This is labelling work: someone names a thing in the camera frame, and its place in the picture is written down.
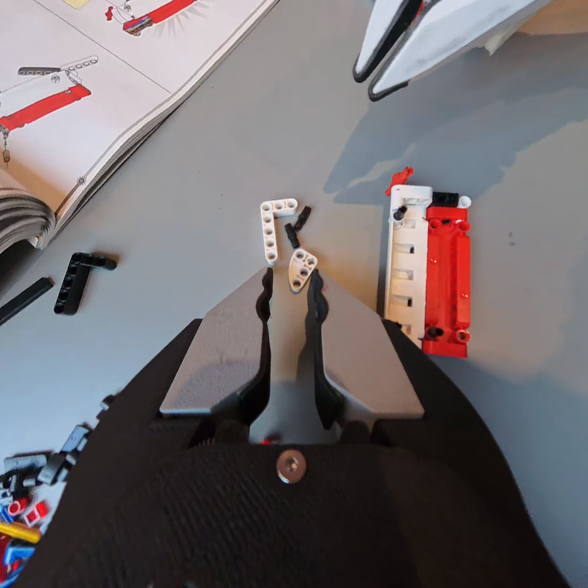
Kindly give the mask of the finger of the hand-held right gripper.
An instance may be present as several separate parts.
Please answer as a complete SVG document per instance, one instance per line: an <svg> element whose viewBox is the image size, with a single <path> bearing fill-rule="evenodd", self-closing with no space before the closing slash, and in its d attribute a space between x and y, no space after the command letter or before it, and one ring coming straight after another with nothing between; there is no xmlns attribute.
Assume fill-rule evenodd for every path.
<svg viewBox="0 0 588 588"><path fill-rule="evenodd" d="M413 1L375 1L353 78L364 82L414 20Z"/></svg>
<svg viewBox="0 0 588 588"><path fill-rule="evenodd" d="M537 1L414 1L414 20L378 64L369 99L381 100L472 48L501 43L537 11Z"/></svg>

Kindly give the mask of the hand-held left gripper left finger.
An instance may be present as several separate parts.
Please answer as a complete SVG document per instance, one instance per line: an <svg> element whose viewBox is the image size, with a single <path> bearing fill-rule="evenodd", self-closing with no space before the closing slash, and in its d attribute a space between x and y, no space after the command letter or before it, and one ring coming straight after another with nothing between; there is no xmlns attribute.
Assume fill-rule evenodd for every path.
<svg viewBox="0 0 588 588"><path fill-rule="evenodd" d="M270 396L273 269L207 312L160 405L165 417L231 417L251 425Z"/></svg>

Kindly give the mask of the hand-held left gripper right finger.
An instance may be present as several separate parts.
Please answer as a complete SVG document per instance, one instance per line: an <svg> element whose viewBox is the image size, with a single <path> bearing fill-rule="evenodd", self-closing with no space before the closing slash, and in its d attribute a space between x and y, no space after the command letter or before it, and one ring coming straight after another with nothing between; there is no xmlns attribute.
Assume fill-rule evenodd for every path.
<svg viewBox="0 0 588 588"><path fill-rule="evenodd" d="M361 422L420 420L424 408L382 318L325 272L309 293L315 310L315 405L329 430Z"/></svg>

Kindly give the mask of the red and white brick panel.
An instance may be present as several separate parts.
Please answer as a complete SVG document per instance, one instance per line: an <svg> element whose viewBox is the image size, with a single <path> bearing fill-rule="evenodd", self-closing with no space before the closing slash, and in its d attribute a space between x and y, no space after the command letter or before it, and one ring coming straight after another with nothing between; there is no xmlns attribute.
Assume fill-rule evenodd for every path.
<svg viewBox="0 0 588 588"><path fill-rule="evenodd" d="M471 339L470 198L394 180L384 318L425 354L465 359Z"/></svg>

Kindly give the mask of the white perforated brick plate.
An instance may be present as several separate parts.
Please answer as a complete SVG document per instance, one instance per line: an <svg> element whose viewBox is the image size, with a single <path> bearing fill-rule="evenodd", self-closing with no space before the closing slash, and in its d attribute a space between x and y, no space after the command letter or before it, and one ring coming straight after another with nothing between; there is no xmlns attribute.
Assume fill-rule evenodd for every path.
<svg viewBox="0 0 588 588"><path fill-rule="evenodd" d="M294 250L288 268L289 288L294 295L304 289L317 265L318 259L312 253L301 247Z"/></svg>

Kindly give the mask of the white angled brick beam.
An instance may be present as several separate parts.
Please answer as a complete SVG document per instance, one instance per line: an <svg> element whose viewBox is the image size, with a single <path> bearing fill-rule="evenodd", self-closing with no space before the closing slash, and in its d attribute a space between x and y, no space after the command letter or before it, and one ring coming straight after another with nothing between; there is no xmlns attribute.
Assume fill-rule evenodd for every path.
<svg viewBox="0 0 588 588"><path fill-rule="evenodd" d="M275 219L291 217L296 214L297 209L298 201L295 198L264 201L260 204L264 254L269 267L275 267L279 258Z"/></svg>

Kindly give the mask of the small red brick connector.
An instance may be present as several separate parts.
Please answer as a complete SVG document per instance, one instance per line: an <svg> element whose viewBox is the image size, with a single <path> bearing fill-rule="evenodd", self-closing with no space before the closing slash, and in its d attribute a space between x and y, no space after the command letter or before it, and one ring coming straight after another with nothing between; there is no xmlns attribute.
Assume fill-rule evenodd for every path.
<svg viewBox="0 0 588 588"><path fill-rule="evenodd" d="M385 194L387 196L391 196L392 188L396 185L404 185L407 182L407 180L413 175L413 173L414 168L410 166L405 167L404 170L402 170L401 172L393 173L390 185L386 190Z"/></svg>

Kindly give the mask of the pile of brick pieces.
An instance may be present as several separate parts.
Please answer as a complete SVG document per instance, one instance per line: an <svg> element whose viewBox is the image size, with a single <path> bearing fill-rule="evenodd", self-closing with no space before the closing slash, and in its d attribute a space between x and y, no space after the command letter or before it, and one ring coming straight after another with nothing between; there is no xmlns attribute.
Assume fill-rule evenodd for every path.
<svg viewBox="0 0 588 588"><path fill-rule="evenodd" d="M77 313L92 270L114 270L117 261L77 252L70 258L54 305L56 315ZM1 587L10 587L39 543L52 507L36 500L35 489L65 482L85 447L92 427L77 425L58 452L15 455L1 474Z"/></svg>

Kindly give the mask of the grey desk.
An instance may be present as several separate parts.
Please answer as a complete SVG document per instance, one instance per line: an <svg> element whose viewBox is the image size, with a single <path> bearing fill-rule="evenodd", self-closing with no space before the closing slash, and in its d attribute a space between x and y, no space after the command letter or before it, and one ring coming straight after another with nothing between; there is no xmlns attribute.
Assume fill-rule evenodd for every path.
<svg viewBox="0 0 588 588"><path fill-rule="evenodd" d="M371 102L368 1L281 1L61 235L2 283L119 256L73 317L57 287L1 327L1 459L61 447L187 324L263 266L258 206L382 311L393 173L473 200L469 358L436 357L511 464L547 548L587 587L587 34L518 33Z"/></svg>

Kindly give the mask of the open instruction booklet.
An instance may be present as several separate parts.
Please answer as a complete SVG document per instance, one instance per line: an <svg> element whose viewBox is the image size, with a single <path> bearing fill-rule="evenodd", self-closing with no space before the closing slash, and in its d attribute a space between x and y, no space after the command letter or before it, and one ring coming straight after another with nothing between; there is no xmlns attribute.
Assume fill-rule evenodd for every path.
<svg viewBox="0 0 588 588"><path fill-rule="evenodd" d="M1 253L43 249L275 1L1 1Z"/></svg>

